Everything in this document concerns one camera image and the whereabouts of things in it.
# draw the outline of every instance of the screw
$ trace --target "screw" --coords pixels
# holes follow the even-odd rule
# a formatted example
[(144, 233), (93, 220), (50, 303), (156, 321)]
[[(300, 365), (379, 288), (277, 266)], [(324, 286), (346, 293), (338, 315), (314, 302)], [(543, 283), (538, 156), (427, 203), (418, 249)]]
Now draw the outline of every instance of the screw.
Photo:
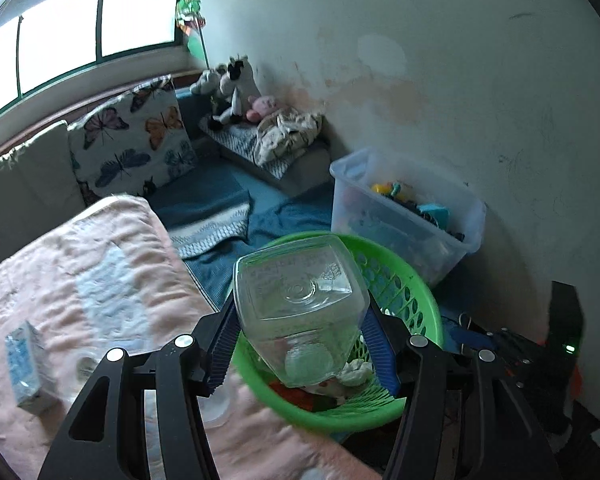
[(178, 348), (186, 348), (187, 346), (191, 346), (193, 344), (193, 338), (189, 334), (179, 335), (175, 339), (174, 343)]
[(411, 339), (409, 339), (409, 343), (411, 343), (412, 346), (415, 346), (417, 348), (424, 348), (426, 345), (429, 344), (429, 340), (423, 335), (416, 334), (411, 336)]
[(480, 361), (484, 361), (485, 363), (492, 363), (496, 359), (496, 355), (491, 350), (487, 349), (480, 350), (478, 352), (478, 357), (480, 358)]
[(125, 351), (122, 348), (112, 348), (107, 352), (107, 359), (115, 362), (120, 361), (125, 356)]

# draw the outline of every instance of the pink blanket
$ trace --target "pink blanket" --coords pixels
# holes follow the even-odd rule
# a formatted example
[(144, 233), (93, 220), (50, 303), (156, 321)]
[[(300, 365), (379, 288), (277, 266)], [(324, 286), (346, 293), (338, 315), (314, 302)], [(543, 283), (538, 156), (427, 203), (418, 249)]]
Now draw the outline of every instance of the pink blanket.
[[(16, 407), (4, 337), (28, 320), (40, 332), (59, 391), (75, 383), (76, 352), (117, 344), (160, 348), (211, 311), (140, 198), (104, 199), (0, 264), (0, 452), (35, 479), (70, 401), (40, 417)], [(288, 425), (238, 374), (229, 419), (207, 431), (221, 478), (379, 479), (324, 436)]]

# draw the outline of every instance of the butterfly pillow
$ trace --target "butterfly pillow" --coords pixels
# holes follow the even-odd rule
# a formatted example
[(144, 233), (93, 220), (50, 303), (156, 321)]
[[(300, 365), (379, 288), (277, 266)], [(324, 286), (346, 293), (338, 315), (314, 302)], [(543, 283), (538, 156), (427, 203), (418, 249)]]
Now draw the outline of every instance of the butterfly pillow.
[(68, 130), (74, 173), (87, 205), (115, 193), (148, 196), (198, 159), (168, 76), (120, 94)]

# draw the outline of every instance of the cushion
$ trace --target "cushion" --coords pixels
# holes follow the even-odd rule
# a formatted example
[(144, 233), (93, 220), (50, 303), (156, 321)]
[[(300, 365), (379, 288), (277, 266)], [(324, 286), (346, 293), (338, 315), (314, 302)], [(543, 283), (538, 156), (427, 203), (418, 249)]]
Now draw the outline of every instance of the cushion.
[(87, 205), (116, 193), (149, 196), (197, 161), (170, 76), (110, 99), (68, 129)]
[(83, 209), (60, 121), (0, 157), (0, 262)]

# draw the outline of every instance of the yellow toy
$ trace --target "yellow toy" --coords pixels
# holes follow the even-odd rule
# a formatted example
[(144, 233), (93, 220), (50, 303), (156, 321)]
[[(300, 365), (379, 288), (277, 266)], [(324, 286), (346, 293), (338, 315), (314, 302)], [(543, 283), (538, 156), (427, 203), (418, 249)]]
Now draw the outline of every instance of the yellow toy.
[(373, 184), (371, 190), (387, 198), (398, 202), (407, 203), (413, 201), (413, 187), (401, 182), (387, 182), (385, 184)]

